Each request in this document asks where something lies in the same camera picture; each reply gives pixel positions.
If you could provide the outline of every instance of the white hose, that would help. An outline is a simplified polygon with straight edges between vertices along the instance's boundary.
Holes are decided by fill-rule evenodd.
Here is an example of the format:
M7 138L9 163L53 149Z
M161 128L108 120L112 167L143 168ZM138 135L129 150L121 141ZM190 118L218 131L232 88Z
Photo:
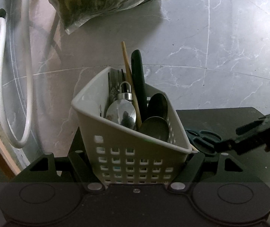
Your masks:
M4 99L2 94L2 67L4 61L5 41L6 41L6 20L0 17L0 123L7 139L15 148L23 148L29 138L33 109L33 76L32 76L32 58L29 30L29 0L22 0L22 42L24 45L23 54L27 74L27 114L24 134L20 141L16 138L7 119Z

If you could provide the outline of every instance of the circular pad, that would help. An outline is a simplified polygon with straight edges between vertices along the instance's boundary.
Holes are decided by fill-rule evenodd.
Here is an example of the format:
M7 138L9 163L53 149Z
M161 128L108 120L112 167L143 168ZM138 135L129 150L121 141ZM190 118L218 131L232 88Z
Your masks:
M265 183L198 183L193 202L209 217L243 224L270 213L270 188Z
M15 222L44 224L65 217L80 200L75 183L9 183L0 193L0 209Z

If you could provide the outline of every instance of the wooden chopstick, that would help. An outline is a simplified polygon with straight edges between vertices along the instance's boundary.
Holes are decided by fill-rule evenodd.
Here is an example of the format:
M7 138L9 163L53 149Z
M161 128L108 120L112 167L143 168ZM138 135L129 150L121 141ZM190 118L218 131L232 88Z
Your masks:
M127 82L130 83L131 92L133 94L133 105L134 105L135 112L136 112L136 126L137 126L137 130L138 130L141 126L141 116L140 116L140 112L139 112L137 97L135 94L135 88L134 88L134 84L133 84L133 78L132 78L132 72L130 69L128 53L126 52L126 45L124 42L121 42L121 48L122 48L122 54L123 54L123 59L124 59L124 66L126 68L126 80L127 80Z

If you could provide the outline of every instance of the scissors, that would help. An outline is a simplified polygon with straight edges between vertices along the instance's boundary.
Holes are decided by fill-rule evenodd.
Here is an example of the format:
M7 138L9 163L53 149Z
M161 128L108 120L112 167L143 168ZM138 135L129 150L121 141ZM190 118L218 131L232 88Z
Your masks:
M221 136L208 130L191 130L185 129L190 143L200 152L207 156L214 157L217 152L214 145L222 141Z

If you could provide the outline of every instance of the spoon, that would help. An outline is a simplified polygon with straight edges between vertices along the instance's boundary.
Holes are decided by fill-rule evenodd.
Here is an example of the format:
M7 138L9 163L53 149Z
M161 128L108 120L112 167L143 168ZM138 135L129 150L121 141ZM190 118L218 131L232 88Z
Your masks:
M139 132L164 142L167 142L169 139L169 126L161 117L147 118L141 124Z
M153 95L149 101L147 113L148 117L158 116L165 120L168 115L168 101L166 97L161 93Z
M136 121L135 108L127 100L117 100L109 106L106 119L133 129Z

